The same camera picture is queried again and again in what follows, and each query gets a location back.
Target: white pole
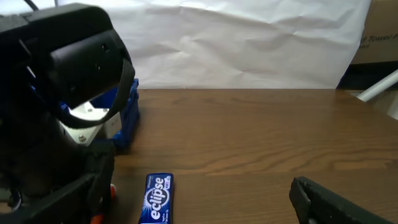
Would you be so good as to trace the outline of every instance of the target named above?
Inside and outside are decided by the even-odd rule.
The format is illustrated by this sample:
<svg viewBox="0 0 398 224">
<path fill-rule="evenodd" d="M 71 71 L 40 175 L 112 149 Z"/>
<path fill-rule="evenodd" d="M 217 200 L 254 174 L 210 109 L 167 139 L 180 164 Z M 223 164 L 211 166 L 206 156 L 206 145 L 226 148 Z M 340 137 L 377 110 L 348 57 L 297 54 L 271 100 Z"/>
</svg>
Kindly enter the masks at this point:
<svg viewBox="0 0 398 224">
<path fill-rule="evenodd" d="M 398 70 L 394 71 L 386 78 L 378 81 L 376 84 L 368 88 L 367 90 L 363 91 L 357 97 L 358 99 L 367 102 L 371 98 L 375 97 L 382 91 L 388 89 L 390 86 L 398 82 Z"/>
</svg>

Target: wood grain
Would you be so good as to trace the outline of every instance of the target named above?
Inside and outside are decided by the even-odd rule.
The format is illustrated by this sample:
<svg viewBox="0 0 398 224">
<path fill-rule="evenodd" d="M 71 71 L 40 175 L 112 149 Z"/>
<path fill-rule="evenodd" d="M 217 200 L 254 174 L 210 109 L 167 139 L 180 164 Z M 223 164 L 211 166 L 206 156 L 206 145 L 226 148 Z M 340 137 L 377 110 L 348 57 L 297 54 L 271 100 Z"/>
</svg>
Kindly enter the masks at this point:
<svg viewBox="0 0 398 224">
<path fill-rule="evenodd" d="M 108 223 L 137 223 L 145 176 L 175 175 L 174 223 L 298 223 L 304 175 L 398 223 L 398 122 L 335 90 L 141 90 Z"/>
</svg>

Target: brown cardboard box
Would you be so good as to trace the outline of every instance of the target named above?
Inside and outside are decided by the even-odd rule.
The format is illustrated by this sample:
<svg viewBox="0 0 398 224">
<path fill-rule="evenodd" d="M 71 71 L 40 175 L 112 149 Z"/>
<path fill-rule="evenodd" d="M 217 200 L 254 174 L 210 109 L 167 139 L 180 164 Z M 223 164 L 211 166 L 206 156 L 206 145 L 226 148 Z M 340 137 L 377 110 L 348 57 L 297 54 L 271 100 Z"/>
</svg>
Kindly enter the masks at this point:
<svg viewBox="0 0 398 224">
<path fill-rule="evenodd" d="M 372 0 L 351 64 L 398 60 L 398 0 Z"/>
</svg>

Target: white backdrop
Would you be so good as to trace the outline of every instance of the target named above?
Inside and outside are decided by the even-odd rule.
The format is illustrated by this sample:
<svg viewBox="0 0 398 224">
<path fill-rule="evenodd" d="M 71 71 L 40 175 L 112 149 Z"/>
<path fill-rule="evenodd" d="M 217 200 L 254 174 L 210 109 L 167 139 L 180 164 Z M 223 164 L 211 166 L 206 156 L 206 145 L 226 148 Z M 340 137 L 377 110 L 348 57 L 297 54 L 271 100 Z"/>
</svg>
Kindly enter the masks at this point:
<svg viewBox="0 0 398 224">
<path fill-rule="evenodd" d="M 53 6 L 51 0 L 33 1 Z M 140 88 L 335 88 L 358 49 L 370 3 L 58 1 L 107 10 Z M 0 14 L 28 9 L 23 0 L 0 0 Z"/>
</svg>

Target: blue package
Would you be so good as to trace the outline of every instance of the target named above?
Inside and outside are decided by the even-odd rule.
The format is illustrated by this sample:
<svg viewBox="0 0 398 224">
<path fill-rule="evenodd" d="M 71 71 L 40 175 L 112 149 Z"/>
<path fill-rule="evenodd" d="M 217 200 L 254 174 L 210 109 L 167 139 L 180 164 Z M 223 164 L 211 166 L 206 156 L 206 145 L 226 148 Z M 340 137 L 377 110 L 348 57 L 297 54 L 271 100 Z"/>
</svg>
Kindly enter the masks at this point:
<svg viewBox="0 0 398 224">
<path fill-rule="evenodd" d="M 148 174 L 139 224 L 171 224 L 173 174 Z"/>
</svg>

